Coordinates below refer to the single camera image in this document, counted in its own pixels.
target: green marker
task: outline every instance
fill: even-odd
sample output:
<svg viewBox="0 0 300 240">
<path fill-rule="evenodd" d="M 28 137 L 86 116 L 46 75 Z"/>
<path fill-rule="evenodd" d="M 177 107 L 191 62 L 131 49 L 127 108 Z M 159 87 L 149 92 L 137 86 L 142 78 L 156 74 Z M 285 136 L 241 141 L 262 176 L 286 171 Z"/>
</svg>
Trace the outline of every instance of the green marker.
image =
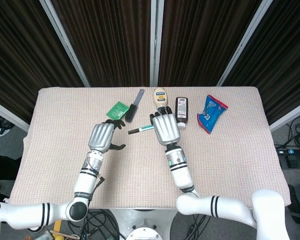
<svg viewBox="0 0 300 240">
<path fill-rule="evenodd" d="M 128 134 L 129 135 L 136 134 L 136 133 L 140 133 L 140 132 L 147 131 L 147 130 L 154 129 L 154 128 L 155 127 L 153 125 L 143 126 L 143 127 L 128 131 Z"/>
</svg>

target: round metal base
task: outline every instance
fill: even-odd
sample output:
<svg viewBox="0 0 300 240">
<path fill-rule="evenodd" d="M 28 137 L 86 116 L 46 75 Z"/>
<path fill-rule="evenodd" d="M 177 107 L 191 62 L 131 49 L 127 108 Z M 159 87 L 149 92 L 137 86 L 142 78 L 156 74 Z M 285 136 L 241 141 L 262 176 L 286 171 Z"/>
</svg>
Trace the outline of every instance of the round metal base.
<svg viewBox="0 0 300 240">
<path fill-rule="evenodd" d="M 170 228 L 172 221 L 177 214 L 177 209 L 155 209 L 153 211 L 138 211 L 133 209 L 111 208 L 110 211 L 114 215 L 120 233 L 128 237 L 134 230 L 143 229 L 143 227 L 154 230 L 163 240 L 170 240 Z"/>
<path fill-rule="evenodd" d="M 157 233 L 156 230 L 153 230 L 149 227 L 140 227 L 133 230 L 126 240 L 163 240 L 162 237 Z"/>
</svg>

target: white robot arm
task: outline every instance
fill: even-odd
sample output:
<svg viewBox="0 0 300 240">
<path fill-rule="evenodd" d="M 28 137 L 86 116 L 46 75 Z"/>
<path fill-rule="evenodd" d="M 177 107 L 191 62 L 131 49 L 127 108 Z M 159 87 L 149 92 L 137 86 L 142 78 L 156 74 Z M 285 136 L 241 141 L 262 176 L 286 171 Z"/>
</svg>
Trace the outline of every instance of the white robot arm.
<svg viewBox="0 0 300 240">
<path fill-rule="evenodd" d="M 257 240 L 288 240 L 285 226 L 285 205 L 279 193 L 258 189 L 252 194 L 253 208 L 242 201 L 221 196 L 200 198 L 191 178 L 183 149 L 177 145 L 180 132 L 171 109 L 162 108 L 150 121 L 159 143 L 166 146 L 166 157 L 175 185 L 184 195 L 178 197 L 176 207 L 184 215 L 204 214 L 247 224 L 257 229 Z"/>
<path fill-rule="evenodd" d="M 44 226 L 56 220 L 81 221 L 88 213 L 89 203 L 95 189 L 104 181 L 99 172 L 103 163 L 103 154 L 109 149 L 121 150 L 125 145 L 111 143 L 115 128 L 125 126 L 121 120 L 107 120 L 95 125 L 90 140 L 90 152 L 86 155 L 79 177 L 74 186 L 74 199 L 62 204 L 40 203 L 30 205 L 11 205 L 0 202 L 1 222 L 8 223 L 14 229 L 40 231 Z"/>
</svg>

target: dark curtain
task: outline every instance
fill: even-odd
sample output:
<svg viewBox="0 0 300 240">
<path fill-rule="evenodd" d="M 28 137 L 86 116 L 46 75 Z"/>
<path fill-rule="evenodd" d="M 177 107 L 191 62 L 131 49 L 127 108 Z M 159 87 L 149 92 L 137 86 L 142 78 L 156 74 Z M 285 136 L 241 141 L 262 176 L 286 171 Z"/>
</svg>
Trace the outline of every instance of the dark curtain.
<svg viewBox="0 0 300 240">
<path fill-rule="evenodd" d="M 92 87 L 149 86 L 151 0 L 53 0 Z"/>
<path fill-rule="evenodd" d="M 261 0 L 165 0 L 159 86 L 215 86 Z"/>
<path fill-rule="evenodd" d="M 83 87 L 39 1 L 0 0 L 0 104 L 30 123 L 38 90 Z"/>
<path fill-rule="evenodd" d="M 300 0 L 274 0 L 225 80 L 259 89 L 269 124 L 300 105 Z"/>
</svg>

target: textured cloth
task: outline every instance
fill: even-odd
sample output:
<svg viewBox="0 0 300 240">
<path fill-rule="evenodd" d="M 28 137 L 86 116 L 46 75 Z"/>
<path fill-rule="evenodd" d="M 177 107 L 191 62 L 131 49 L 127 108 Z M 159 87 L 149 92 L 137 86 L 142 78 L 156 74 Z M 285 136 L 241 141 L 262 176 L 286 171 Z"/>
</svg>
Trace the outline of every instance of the textured cloth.
<svg viewBox="0 0 300 240">
<path fill-rule="evenodd" d="M 175 208 L 182 194 L 174 185 L 165 147 L 154 130 L 128 135 L 128 130 L 150 124 L 156 111 L 153 87 L 145 93 L 132 123 L 116 129 L 113 144 L 120 151 L 105 153 L 91 208 Z M 74 185 L 95 124 L 118 101 L 130 105 L 139 87 L 45 88 L 39 91 L 30 129 L 24 139 L 20 170 L 11 204 L 63 203 L 73 199 Z M 244 201 L 259 188 L 278 191 L 290 204 L 261 98 L 255 87 L 166 87 L 169 106 L 176 97 L 189 101 L 188 123 L 178 143 L 185 152 L 195 189 L 202 197 L 218 195 Z M 207 95 L 229 106 L 211 135 L 197 122 Z"/>
</svg>

